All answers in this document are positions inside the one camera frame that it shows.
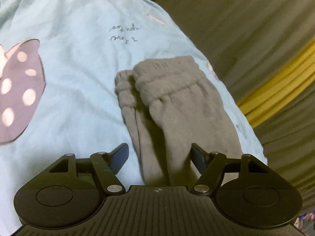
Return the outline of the grey sweatpants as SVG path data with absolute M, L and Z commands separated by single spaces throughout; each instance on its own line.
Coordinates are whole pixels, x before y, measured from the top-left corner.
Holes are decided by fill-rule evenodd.
M 147 185 L 192 185 L 193 143 L 240 158 L 242 149 L 221 96 L 191 56 L 147 59 L 115 78 L 123 120 Z

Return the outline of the light blue patterned bedsheet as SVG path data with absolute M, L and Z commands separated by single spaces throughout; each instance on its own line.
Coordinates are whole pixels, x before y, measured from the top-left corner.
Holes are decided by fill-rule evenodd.
M 207 58 L 150 0 L 1 0 L 1 54 L 37 39 L 46 86 L 15 141 L 1 145 L 1 235 L 20 227 L 14 195 L 65 153 L 85 158 L 131 143 L 115 76 L 145 59 L 190 55 L 217 88 L 242 151 L 263 147 Z

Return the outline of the grey and yellow curtain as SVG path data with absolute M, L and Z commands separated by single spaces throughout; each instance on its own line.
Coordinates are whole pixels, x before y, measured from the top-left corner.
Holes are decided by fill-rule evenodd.
M 314 0 L 153 0 L 205 54 L 270 166 L 314 206 Z

